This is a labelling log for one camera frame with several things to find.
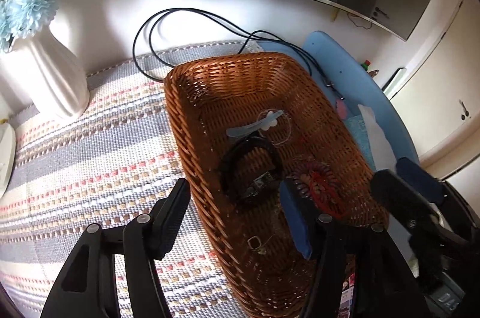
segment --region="ribbed ceramic vase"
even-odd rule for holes
[[[2,59],[18,75],[38,111],[68,124],[80,117],[90,101],[86,74],[78,58],[49,27],[14,41]]]

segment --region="black cable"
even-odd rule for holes
[[[361,19],[361,17],[359,17],[359,16],[356,16],[356,15],[354,15],[354,14],[350,14],[350,13],[348,13],[348,12],[347,12],[346,16],[349,18],[349,20],[350,20],[357,28],[363,28],[363,29],[370,29],[370,28],[371,28],[371,24],[372,24],[371,22],[370,22],[370,26],[367,28],[367,27],[364,27],[363,25],[357,25],[357,24],[355,24],[355,21],[353,21],[352,17],[350,17],[350,16],[355,16],[355,17],[357,17],[358,19]]]
[[[294,50],[299,56],[300,58],[305,62],[305,64],[307,65],[307,68],[308,68],[308,72],[310,75],[312,75],[312,71],[311,71],[311,64],[313,65],[313,67],[318,71],[318,73],[320,74],[322,80],[323,80],[323,83],[325,84],[325,86],[327,87],[330,87],[332,88],[332,91],[340,98],[340,99],[344,99],[344,97],[335,89],[335,87],[333,86],[333,84],[331,83],[331,81],[328,79],[328,77],[326,76],[326,74],[324,73],[324,71],[322,70],[322,68],[320,67],[320,65],[318,64],[318,62],[315,60],[315,58],[310,54],[308,53],[307,51],[305,51],[303,48],[300,48],[299,46],[295,45],[295,44],[292,44],[288,41],[285,41],[283,40],[282,38],[278,37],[277,35],[271,33],[271,32],[268,32],[268,31],[263,31],[262,29],[259,29],[255,32],[247,32],[246,30],[242,29],[241,27],[239,27],[238,25],[234,24],[233,22],[225,19],[224,17],[221,17],[217,14],[214,14],[214,13],[211,13],[211,12],[208,12],[206,10],[201,10],[201,9],[195,9],[195,8],[170,8],[170,9],[164,9],[164,10],[161,10],[160,12],[157,12],[155,14],[153,14],[152,16],[150,16],[143,24],[142,26],[140,27],[140,29],[138,29],[137,31],[137,34],[135,35],[135,38],[133,40],[133,45],[132,45],[132,57],[133,57],[133,62],[135,63],[135,66],[137,67],[137,69],[143,74],[145,75],[147,78],[151,79],[151,80],[154,80],[156,82],[160,82],[162,83],[163,82],[163,79],[160,79],[160,78],[156,78],[156,77],[153,77],[152,75],[148,74],[145,70],[143,70],[141,67],[140,67],[140,64],[138,63],[138,60],[137,60],[137,57],[135,55],[135,46],[137,44],[137,41],[138,41],[138,37],[140,36],[140,33],[142,32],[142,30],[156,17],[156,16],[160,16],[159,18],[157,18],[155,20],[155,22],[153,23],[151,29],[150,29],[150,32],[148,34],[148,45],[150,47],[150,51],[152,52],[152,54],[155,56],[155,58],[161,62],[162,64],[168,66],[168,67],[171,67],[171,68],[174,68],[175,66],[172,65],[171,63],[169,62],[166,62],[164,61],[162,58],[160,58],[160,56],[156,53],[156,51],[154,50],[153,48],[153,44],[152,44],[152,36],[153,36],[153,30],[154,28],[157,26],[157,24],[159,24],[160,21],[162,21],[166,16],[172,14],[172,13],[175,13],[175,12],[179,12],[179,11],[186,11],[186,12],[192,12],[192,13],[196,13],[196,14],[199,14],[201,16],[204,16],[206,18],[208,18],[209,20],[217,23],[218,25],[222,26],[223,28],[227,29],[229,32],[239,36],[239,37],[242,37],[242,38],[245,38],[245,43],[243,44],[243,46],[240,48],[239,52],[238,53],[241,53],[245,47],[247,46],[248,42],[250,40],[255,40],[255,41],[272,41],[274,43],[278,43],[278,44],[281,44],[281,45],[284,45],[286,47],[289,47],[291,48],[292,50]],[[272,38],[268,38],[268,37],[263,37],[263,36],[258,36],[257,34],[258,33],[264,33],[266,35],[269,35],[269,36],[272,36],[274,39]]]

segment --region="white electronic device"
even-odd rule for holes
[[[15,158],[15,131],[8,123],[0,124],[0,197],[7,190]]]

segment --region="artificial flower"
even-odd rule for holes
[[[7,2],[0,1],[0,51],[7,52],[10,47],[10,22],[7,15]]]
[[[58,9],[57,0],[10,0],[7,14],[14,37],[25,38],[48,25]]]

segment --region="brown wicker basket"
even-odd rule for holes
[[[327,163],[343,186],[339,193],[350,209],[346,222],[386,224],[387,212],[369,193],[372,172],[350,133],[308,73],[281,53],[185,63],[167,76],[165,93],[191,193],[236,297],[252,317],[298,315],[313,263],[296,251],[277,197],[239,211],[221,191],[217,167],[232,145],[226,129],[252,123],[270,108],[284,110],[288,118],[278,120],[269,139],[289,136],[278,147],[285,171],[308,157]],[[240,183],[271,168],[262,150],[243,161]],[[263,251],[249,246],[254,236],[265,245]]]

